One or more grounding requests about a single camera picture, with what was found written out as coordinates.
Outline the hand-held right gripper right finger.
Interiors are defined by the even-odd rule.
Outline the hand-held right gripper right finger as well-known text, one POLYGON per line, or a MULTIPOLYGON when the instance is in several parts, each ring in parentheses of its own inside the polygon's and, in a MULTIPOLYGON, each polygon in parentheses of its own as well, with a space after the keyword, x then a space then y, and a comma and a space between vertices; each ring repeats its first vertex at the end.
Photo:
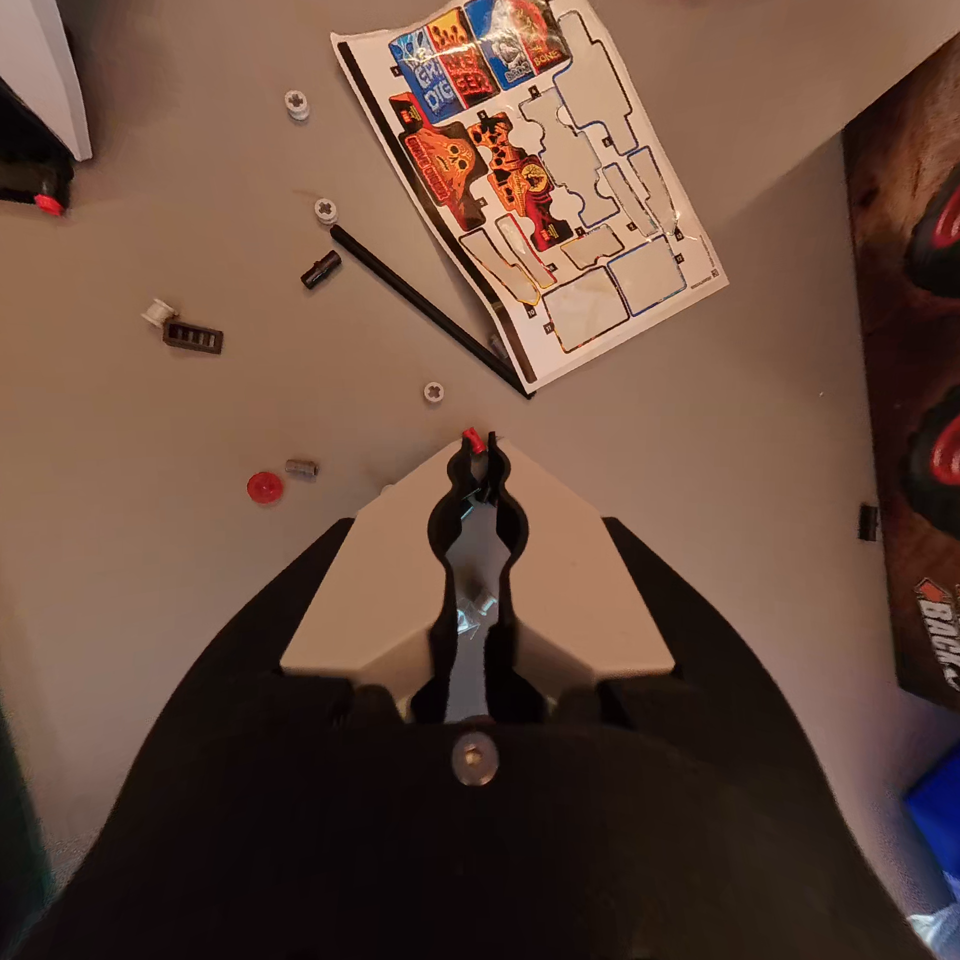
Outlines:
POLYGON ((669 675, 675 658, 600 512, 495 433, 487 453, 508 552, 484 647, 492 719, 542 723, 571 691, 669 675))

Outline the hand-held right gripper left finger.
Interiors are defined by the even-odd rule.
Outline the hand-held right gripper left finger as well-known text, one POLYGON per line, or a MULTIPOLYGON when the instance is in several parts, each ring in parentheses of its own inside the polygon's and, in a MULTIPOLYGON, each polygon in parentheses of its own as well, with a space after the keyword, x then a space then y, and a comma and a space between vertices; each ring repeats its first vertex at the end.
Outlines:
POLYGON ((470 494, 453 441, 359 510, 281 656, 287 677, 381 687, 442 724, 457 653, 450 546, 470 494))

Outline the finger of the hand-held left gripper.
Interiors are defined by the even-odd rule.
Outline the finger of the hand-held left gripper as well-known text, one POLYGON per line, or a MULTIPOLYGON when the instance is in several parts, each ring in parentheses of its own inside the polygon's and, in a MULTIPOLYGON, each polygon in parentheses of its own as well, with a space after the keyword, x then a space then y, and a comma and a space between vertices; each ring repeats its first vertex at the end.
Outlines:
POLYGON ((86 107, 57 2, 1 3, 1 77, 76 161, 92 158, 86 107))

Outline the sticker sheet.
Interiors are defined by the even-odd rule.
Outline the sticker sheet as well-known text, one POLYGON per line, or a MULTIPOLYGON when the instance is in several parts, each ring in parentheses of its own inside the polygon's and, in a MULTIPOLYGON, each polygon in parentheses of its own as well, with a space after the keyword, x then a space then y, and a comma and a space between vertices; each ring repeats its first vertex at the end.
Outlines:
POLYGON ((330 42, 528 390, 727 285, 589 2, 450 2, 330 42))

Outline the grey desk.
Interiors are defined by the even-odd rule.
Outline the grey desk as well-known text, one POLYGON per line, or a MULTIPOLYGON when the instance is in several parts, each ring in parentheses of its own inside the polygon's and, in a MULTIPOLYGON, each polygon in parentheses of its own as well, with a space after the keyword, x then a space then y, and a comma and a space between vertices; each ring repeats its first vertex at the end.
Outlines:
POLYGON ((857 536, 876 492, 837 134, 958 33, 958 2, 595 2, 728 286, 529 401, 352 258, 300 282, 331 246, 328 197, 488 332, 330 44, 443 2, 58 6, 94 157, 67 216, 2 207, 2 690, 54 875, 216 632, 474 426, 724 615, 900 908, 938 909, 899 794, 958 717, 897 686, 882 549, 857 536), (222 331, 222 354, 164 343, 141 317, 154 298, 222 331), (318 478, 288 476, 294 458, 318 478), (249 498, 259 472, 279 502, 249 498))

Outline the long black toy axle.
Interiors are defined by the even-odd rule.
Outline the long black toy axle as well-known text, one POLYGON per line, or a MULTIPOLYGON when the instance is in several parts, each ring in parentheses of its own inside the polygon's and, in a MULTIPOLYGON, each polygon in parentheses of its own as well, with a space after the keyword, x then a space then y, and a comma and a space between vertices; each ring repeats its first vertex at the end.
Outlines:
POLYGON ((407 283, 341 225, 330 226, 329 233, 332 240, 350 254, 353 259, 364 266, 379 281, 384 282, 394 293, 399 294, 409 306, 412 306, 415 311, 425 317, 437 329, 479 360, 511 389, 527 400, 536 395, 535 390, 528 390, 522 385, 521 379, 512 366, 483 346, 466 330, 463 330, 424 294, 407 283))

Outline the black toy grille slope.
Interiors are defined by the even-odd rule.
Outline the black toy grille slope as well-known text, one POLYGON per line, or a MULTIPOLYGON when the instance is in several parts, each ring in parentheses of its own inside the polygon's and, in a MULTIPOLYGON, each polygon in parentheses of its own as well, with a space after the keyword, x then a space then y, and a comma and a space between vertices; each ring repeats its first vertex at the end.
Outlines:
POLYGON ((220 355, 224 347, 224 333, 220 330, 168 318, 162 327, 162 340, 167 346, 200 354, 220 355))

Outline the toy truck set box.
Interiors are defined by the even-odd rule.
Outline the toy truck set box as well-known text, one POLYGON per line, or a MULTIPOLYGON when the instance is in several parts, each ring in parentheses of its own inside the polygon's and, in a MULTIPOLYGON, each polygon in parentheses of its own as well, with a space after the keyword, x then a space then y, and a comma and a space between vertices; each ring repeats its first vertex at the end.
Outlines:
POLYGON ((957 713, 959 37, 843 147, 896 677, 957 713))

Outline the blue plastic bin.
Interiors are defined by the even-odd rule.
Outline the blue plastic bin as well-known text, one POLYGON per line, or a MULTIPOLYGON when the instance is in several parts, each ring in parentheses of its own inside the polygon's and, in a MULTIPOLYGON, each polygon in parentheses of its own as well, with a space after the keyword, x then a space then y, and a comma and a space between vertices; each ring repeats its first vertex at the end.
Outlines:
POLYGON ((942 871, 959 878, 959 750, 945 755, 904 797, 942 871))

